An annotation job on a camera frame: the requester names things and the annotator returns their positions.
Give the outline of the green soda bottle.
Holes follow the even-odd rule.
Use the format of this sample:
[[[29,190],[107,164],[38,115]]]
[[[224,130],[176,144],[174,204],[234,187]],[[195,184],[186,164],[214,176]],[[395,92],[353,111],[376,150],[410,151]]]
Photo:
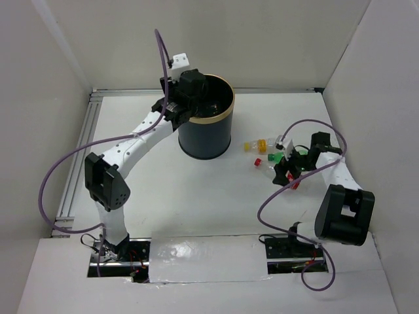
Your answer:
[[[299,153],[301,155],[307,155],[308,151],[307,150],[300,150]],[[274,162],[275,164],[279,163],[282,158],[283,158],[283,153],[282,152],[277,152],[277,153],[274,153],[274,154],[268,154],[268,161],[269,162]]]

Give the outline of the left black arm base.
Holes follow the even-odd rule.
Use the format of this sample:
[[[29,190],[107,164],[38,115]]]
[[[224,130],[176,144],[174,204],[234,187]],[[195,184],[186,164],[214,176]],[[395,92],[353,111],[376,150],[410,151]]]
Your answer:
[[[127,277],[133,283],[149,283],[150,239],[131,239],[119,253],[103,245],[91,234],[80,237],[82,245],[90,249],[87,277]]]

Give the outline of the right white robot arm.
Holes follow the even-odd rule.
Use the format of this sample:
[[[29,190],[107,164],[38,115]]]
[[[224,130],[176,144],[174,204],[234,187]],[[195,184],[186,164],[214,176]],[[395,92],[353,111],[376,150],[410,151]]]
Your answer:
[[[290,228],[297,234],[288,237],[285,248],[292,256],[301,256],[308,249],[310,240],[317,243],[337,242],[362,246],[367,238],[375,197],[362,189],[350,174],[343,157],[343,150],[334,147],[330,134],[312,134],[310,148],[303,154],[292,140],[278,140],[276,148],[282,151],[281,160],[274,166],[274,184],[285,186],[311,171],[319,171],[327,187],[319,211],[313,222],[296,222]]]

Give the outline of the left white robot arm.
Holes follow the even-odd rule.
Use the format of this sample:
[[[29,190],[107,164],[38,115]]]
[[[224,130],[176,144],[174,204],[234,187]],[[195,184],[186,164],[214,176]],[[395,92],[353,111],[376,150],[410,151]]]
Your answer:
[[[165,81],[164,92],[164,98],[152,106],[129,139],[100,155],[91,152],[84,160],[85,187],[104,225],[101,241],[107,255],[115,261],[124,260],[129,253],[130,236],[123,210],[130,197],[125,181],[129,172],[157,143],[198,112],[208,83],[198,70],[188,70],[177,81]]]

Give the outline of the small bottle yellow cap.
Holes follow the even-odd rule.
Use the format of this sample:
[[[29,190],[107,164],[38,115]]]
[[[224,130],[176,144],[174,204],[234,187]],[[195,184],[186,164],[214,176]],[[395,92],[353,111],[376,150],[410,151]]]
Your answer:
[[[254,141],[248,141],[244,143],[244,152],[251,152],[254,154],[274,154],[279,152],[276,148],[276,144],[282,138],[282,135],[277,137],[269,137],[265,139],[257,139]]]

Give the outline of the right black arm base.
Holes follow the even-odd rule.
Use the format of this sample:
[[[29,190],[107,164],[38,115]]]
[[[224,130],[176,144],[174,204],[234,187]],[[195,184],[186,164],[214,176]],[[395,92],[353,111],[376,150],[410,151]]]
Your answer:
[[[259,236],[266,251],[268,274],[300,273],[305,266],[306,272],[328,272],[323,251],[313,244],[302,243],[296,237],[280,234]]]

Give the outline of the clear bottle red label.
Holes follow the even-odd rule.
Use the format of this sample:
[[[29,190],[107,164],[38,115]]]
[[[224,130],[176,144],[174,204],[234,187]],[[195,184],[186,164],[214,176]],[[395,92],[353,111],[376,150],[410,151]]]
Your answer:
[[[269,164],[267,161],[257,158],[254,161],[254,166],[256,169],[263,172],[271,181],[273,180],[275,176],[275,169],[274,169],[275,165],[273,166],[272,164]],[[301,170],[299,170],[295,166],[292,166],[291,164],[290,164],[289,171],[293,174],[295,180],[298,179],[301,175]],[[288,184],[275,184],[275,185],[280,185],[284,187]]]

